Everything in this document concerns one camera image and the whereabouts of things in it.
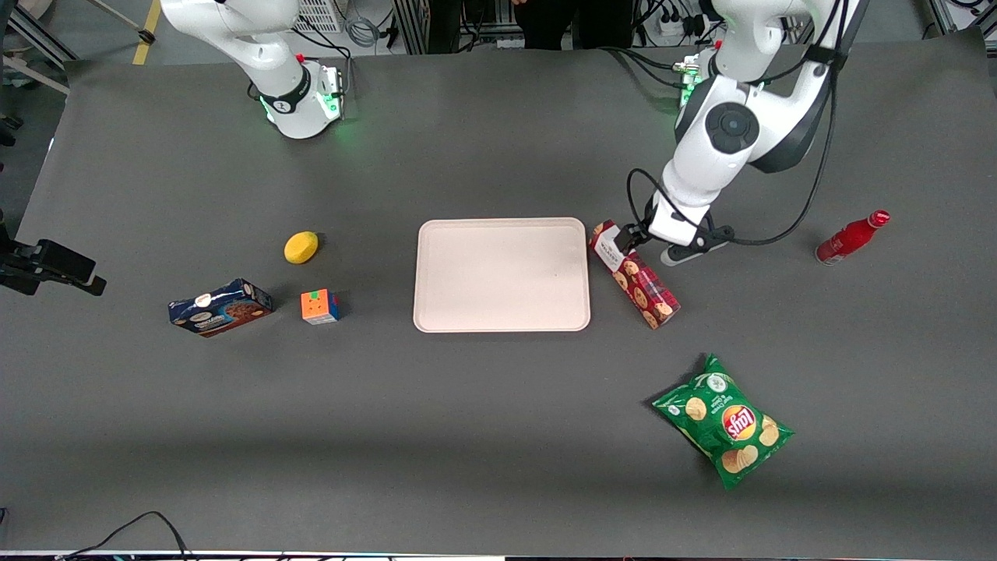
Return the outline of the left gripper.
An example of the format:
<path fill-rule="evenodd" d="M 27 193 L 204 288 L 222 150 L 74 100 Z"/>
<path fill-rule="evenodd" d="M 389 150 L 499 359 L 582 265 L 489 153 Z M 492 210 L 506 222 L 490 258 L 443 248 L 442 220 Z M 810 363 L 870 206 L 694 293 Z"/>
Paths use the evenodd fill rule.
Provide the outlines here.
<path fill-rule="evenodd" d="M 619 252 L 629 256 L 637 246 L 655 241 L 655 237 L 674 245 L 691 245 L 712 202 L 712 196 L 704 192 L 655 192 L 650 226 L 635 221 L 632 233 L 619 233 Z"/>

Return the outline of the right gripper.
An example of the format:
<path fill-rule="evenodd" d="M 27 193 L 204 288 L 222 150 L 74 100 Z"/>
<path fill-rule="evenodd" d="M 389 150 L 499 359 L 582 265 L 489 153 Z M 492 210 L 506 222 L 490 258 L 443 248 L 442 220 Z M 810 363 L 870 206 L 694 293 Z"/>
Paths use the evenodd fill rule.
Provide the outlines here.
<path fill-rule="evenodd" d="M 86 258 L 82 253 L 72 251 L 67 246 L 51 239 L 39 239 L 36 249 L 35 245 L 22 244 L 14 239 L 3 239 L 1 242 L 3 287 L 33 297 L 40 285 L 40 281 L 35 277 L 36 267 L 48 277 L 59 278 L 61 283 L 72 285 L 93 297 L 100 297 L 107 287 L 107 281 L 95 274 L 95 260 Z"/>

